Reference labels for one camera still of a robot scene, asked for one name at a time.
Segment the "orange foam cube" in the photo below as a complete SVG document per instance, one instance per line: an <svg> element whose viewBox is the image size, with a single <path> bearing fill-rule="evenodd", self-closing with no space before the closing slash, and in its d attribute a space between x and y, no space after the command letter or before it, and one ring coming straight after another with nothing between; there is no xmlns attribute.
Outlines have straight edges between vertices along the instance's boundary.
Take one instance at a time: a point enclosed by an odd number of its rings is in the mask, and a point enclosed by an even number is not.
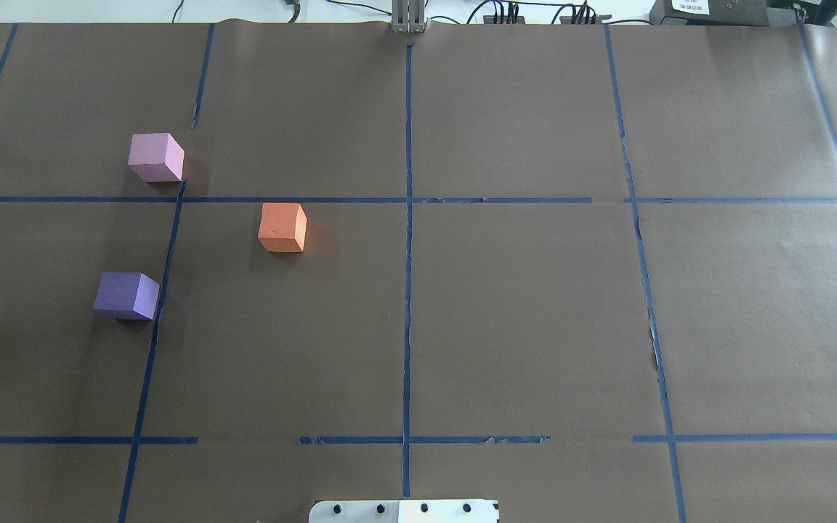
<svg viewBox="0 0 837 523"><path fill-rule="evenodd" d="M258 239L270 253L302 253L307 234L307 215L299 203L262 204Z"/></svg>

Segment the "brown paper table cover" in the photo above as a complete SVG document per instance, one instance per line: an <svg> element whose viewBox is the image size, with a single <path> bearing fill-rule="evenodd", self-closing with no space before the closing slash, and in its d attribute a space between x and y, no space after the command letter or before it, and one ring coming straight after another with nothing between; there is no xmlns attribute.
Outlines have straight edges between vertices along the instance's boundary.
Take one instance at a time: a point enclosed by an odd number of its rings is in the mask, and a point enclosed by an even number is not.
<svg viewBox="0 0 837 523"><path fill-rule="evenodd" d="M837 28L0 24L0 522L402 498L837 522Z"/></svg>

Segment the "black power strip left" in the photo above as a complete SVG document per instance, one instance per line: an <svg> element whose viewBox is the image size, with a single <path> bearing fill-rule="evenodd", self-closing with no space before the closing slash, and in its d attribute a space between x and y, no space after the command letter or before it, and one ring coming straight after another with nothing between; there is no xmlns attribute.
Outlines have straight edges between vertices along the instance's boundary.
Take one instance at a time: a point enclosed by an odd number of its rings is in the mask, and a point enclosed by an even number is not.
<svg viewBox="0 0 837 523"><path fill-rule="evenodd" d="M485 25L521 25L525 24L525 18L518 9L512 7L506 11L498 11L491 15L484 16Z"/></svg>

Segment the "black power strip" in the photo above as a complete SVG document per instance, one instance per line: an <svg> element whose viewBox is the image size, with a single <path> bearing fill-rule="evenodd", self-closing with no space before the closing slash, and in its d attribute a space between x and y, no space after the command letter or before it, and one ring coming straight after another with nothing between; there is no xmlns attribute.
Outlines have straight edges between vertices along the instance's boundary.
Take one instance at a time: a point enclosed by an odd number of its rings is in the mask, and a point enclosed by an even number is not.
<svg viewBox="0 0 837 523"><path fill-rule="evenodd" d="M601 25L611 19L611 15L560 15L557 21L561 25Z"/></svg>
<svg viewBox="0 0 837 523"><path fill-rule="evenodd" d="M485 25L521 25L525 24L525 18L518 9L512 7L506 11L498 11L491 15L484 16Z"/></svg>

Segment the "pink foam cube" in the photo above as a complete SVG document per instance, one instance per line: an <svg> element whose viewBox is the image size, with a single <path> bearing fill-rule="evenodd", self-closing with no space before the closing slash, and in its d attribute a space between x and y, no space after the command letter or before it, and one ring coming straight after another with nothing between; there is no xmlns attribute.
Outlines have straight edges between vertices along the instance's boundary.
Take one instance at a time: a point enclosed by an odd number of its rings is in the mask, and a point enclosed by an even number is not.
<svg viewBox="0 0 837 523"><path fill-rule="evenodd" d="M133 134L127 166L144 182L181 182L185 153L170 133Z"/></svg>

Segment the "purple foam cube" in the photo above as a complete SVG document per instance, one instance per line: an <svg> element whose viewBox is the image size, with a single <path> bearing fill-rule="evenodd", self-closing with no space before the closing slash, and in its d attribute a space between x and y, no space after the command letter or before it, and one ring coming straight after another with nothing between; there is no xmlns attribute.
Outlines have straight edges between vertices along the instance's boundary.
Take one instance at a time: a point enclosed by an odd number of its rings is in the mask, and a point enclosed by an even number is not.
<svg viewBox="0 0 837 523"><path fill-rule="evenodd" d="M103 272L93 309L117 320L153 320L160 288L142 272Z"/></svg>

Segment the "black power strip right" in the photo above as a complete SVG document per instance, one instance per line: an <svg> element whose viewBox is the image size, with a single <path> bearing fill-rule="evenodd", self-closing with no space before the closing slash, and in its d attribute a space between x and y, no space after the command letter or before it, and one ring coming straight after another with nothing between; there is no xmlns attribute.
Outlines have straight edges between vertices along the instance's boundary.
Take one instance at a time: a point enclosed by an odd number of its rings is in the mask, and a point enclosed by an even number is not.
<svg viewBox="0 0 837 523"><path fill-rule="evenodd" d="M611 15L560 15L557 21L561 25L601 25L611 19Z"/></svg>

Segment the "black equipment box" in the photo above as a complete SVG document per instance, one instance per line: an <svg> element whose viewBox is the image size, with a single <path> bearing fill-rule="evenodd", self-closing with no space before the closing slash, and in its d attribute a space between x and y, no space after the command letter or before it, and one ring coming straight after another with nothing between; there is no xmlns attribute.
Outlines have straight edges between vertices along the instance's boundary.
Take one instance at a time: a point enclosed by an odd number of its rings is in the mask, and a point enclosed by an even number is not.
<svg viewBox="0 0 837 523"><path fill-rule="evenodd" d="M655 1L653 25L787 27L828 26L837 1Z"/></svg>

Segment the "aluminium frame post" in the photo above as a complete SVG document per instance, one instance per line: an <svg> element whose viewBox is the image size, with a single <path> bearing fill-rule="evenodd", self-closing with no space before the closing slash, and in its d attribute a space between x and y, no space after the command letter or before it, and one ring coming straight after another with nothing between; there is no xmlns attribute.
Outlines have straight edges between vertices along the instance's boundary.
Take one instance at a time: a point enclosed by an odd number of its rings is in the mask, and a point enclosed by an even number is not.
<svg viewBox="0 0 837 523"><path fill-rule="evenodd" d="M391 29L396 34L425 33L428 19L425 0L393 0L391 2Z"/></svg>

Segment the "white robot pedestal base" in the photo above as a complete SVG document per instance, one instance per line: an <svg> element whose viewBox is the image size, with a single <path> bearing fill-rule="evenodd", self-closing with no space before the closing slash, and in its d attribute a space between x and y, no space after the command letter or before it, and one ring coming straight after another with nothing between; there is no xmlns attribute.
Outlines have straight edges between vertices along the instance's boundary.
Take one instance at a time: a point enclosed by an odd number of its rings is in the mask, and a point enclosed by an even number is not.
<svg viewBox="0 0 837 523"><path fill-rule="evenodd" d="M309 522L498 522L497 500L322 500Z"/></svg>

